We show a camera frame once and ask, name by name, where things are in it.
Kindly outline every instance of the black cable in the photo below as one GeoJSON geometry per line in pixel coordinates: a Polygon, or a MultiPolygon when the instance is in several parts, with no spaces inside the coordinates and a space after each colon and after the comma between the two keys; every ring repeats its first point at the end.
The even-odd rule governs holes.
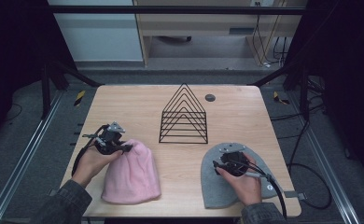
{"type": "Polygon", "coordinates": [[[296,135],[291,135],[291,136],[286,136],[286,137],[277,137],[277,139],[279,140],[279,139],[294,138],[294,137],[299,137],[299,135],[296,134],[296,135]]]}
{"type": "Polygon", "coordinates": [[[323,95],[315,95],[313,97],[311,97],[310,99],[308,99],[309,104],[315,99],[315,98],[321,98],[322,99],[323,95]]]}
{"type": "Polygon", "coordinates": [[[250,161],[248,163],[254,165],[254,167],[250,166],[249,164],[245,164],[243,162],[234,161],[234,160],[230,160],[230,161],[234,162],[234,163],[236,163],[238,165],[242,165],[244,167],[247,167],[248,169],[252,169],[252,170],[258,172],[258,174],[260,174],[260,175],[266,175],[266,173],[264,173],[264,171],[262,169],[260,169],[256,164],[254,164],[254,163],[252,163],[250,161]]]}
{"type": "MultiPolygon", "coordinates": [[[[309,109],[309,111],[313,111],[319,107],[322,107],[324,106],[324,104],[320,104],[320,105],[316,105],[316,106],[313,106],[309,109]]],[[[291,119],[291,118],[294,118],[294,117],[297,117],[299,115],[302,115],[302,113],[298,113],[298,114],[291,114],[291,115],[280,115],[280,116],[275,116],[275,117],[270,117],[270,120],[271,121],[278,121],[278,120],[283,120],[283,119],[291,119]]]]}
{"type": "Polygon", "coordinates": [[[310,78],[308,78],[308,88],[311,91],[315,91],[317,93],[323,93],[325,91],[325,89],[318,83],[312,81],[310,78]]]}
{"type": "MultiPolygon", "coordinates": [[[[277,21],[278,21],[278,18],[279,18],[280,15],[277,15],[277,18],[275,19],[275,23],[273,25],[273,29],[272,29],[272,32],[275,30],[275,26],[277,24],[277,21]]],[[[256,34],[256,31],[258,31],[258,36],[259,36],[259,40],[260,40],[260,44],[261,44],[261,49],[263,50],[263,56],[264,56],[264,59],[267,60],[268,63],[278,63],[278,62],[272,62],[270,61],[267,57],[266,57],[266,51],[264,50],[264,45],[263,45],[263,41],[261,40],[261,35],[260,35],[260,30],[259,30],[259,19],[260,19],[260,15],[258,15],[258,19],[257,19],[257,24],[256,24],[256,27],[255,27],[255,30],[254,30],[254,34],[252,34],[252,45],[254,47],[254,50],[255,52],[257,53],[258,55],[258,59],[259,59],[259,62],[260,64],[263,64],[263,61],[261,60],[261,58],[259,57],[259,53],[258,53],[258,50],[256,49],[256,46],[255,46],[255,34],[256,34]]]]}
{"type": "Polygon", "coordinates": [[[293,148],[293,152],[292,152],[292,156],[290,157],[289,164],[293,163],[293,159],[295,158],[295,154],[296,154],[296,151],[298,149],[299,142],[301,141],[301,137],[303,136],[306,128],[308,127],[308,124],[309,124],[309,120],[306,120],[306,122],[304,123],[303,128],[301,129],[301,133],[299,134],[298,141],[296,142],[295,148],[293,148]]]}
{"type": "Polygon", "coordinates": [[[275,59],[285,59],[284,57],[284,54],[287,54],[287,51],[285,51],[286,47],[287,47],[287,37],[284,37],[284,46],[283,46],[283,49],[282,51],[275,51],[277,46],[278,46],[278,41],[279,41],[279,36],[277,37],[277,39],[275,40],[275,43],[274,43],[274,47],[273,47],[273,58],[275,59]],[[281,54],[281,58],[278,58],[277,56],[275,56],[275,54],[281,54]]]}
{"type": "Polygon", "coordinates": [[[22,112],[22,106],[21,105],[18,105],[18,104],[13,104],[13,105],[16,105],[20,109],[20,111],[15,116],[13,116],[10,119],[6,119],[5,121],[13,120],[13,119],[15,119],[16,117],[18,117],[21,114],[21,112],[22,112]]]}
{"type": "Polygon", "coordinates": [[[281,208],[282,208],[282,216],[285,220],[287,220],[287,207],[285,206],[284,198],[282,197],[282,193],[278,185],[275,183],[274,178],[271,175],[267,176],[267,181],[272,184],[273,188],[275,189],[275,192],[277,192],[278,199],[280,200],[281,208]]]}
{"type": "Polygon", "coordinates": [[[303,165],[303,164],[300,164],[300,163],[289,163],[289,164],[287,164],[287,167],[290,167],[290,166],[300,166],[300,167],[303,167],[303,168],[311,171],[314,175],[316,175],[322,181],[322,183],[324,183],[325,188],[327,189],[328,201],[327,201],[327,203],[325,205],[322,205],[322,206],[314,205],[312,203],[308,203],[307,200],[304,200],[303,202],[306,203],[308,206],[313,207],[313,208],[318,209],[318,210],[324,210],[324,209],[329,208],[330,205],[331,205],[332,197],[331,197],[331,193],[330,193],[330,188],[329,188],[327,182],[325,181],[325,179],[318,172],[316,172],[314,169],[312,169],[312,168],[310,168],[310,167],[308,167],[306,165],[303,165]]]}
{"type": "Polygon", "coordinates": [[[316,106],[315,109],[313,110],[310,110],[310,114],[316,114],[316,112],[319,110],[319,109],[323,109],[325,107],[325,104],[321,104],[321,106],[316,106]]]}
{"type": "MultiPolygon", "coordinates": [[[[101,126],[96,132],[95,135],[97,135],[102,129],[107,128],[109,125],[103,125],[101,126]]],[[[80,159],[83,157],[83,155],[86,153],[86,150],[91,147],[91,142],[94,140],[95,137],[90,138],[89,142],[86,144],[86,146],[84,146],[79,153],[77,154],[77,157],[75,158],[74,161],[74,166],[72,167],[72,175],[75,174],[75,171],[77,170],[77,166],[79,165],[79,161],[80,159]]]]}

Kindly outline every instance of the triangular wire frame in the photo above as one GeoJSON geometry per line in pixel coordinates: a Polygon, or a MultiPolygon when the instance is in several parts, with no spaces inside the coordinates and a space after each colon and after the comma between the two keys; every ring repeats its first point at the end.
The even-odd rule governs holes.
{"type": "Polygon", "coordinates": [[[162,110],[159,143],[208,144],[205,110],[186,83],[162,110]]]}

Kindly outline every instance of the hand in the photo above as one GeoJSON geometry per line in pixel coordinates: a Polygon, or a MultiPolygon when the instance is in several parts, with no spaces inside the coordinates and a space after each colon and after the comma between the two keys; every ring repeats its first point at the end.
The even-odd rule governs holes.
{"type": "MultiPolygon", "coordinates": [[[[245,153],[244,155],[250,162],[256,164],[255,160],[252,157],[245,153]]],[[[217,167],[217,171],[234,188],[234,191],[237,194],[238,198],[245,206],[254,203],[261,203],[261,182],[259,178],[247,175],[234,176],[220,167],[217,167]]]]}
{"type": "Polygon", "coordinates": [[[89,147],[80,159],[72,180],[86,188],[91,179],[98,175],[106,165],[119,158],[121,153],[122,151],[119,150],[111,155],[103,155],[95,146],[89,147]]]}

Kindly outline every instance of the gray sleeve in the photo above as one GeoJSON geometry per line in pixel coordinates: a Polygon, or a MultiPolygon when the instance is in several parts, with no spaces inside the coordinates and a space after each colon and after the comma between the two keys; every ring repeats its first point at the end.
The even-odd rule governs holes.
{"type": "Polygon", "coordinates": [[[255,203],[246,206],[241,214],[244,224],[287,223],[273,203],[255,203]]]}
{"type": "Polygon", "coordinates": [[[73,180],[68,180],[42,205],[30,223],[80,223],[91,203],[90,194],[73,180]]]}

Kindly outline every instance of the small round object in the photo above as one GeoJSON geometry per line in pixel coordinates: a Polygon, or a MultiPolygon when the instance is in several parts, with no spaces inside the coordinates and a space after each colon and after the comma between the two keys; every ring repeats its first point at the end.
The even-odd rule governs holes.
{"type": "Polygon", "coordinates": [[[205,100],[208,101],[208,102],[214,102],[215,99],[216,99],[216,97],[213,94],[206,94],[205,95],[205,100]]]}

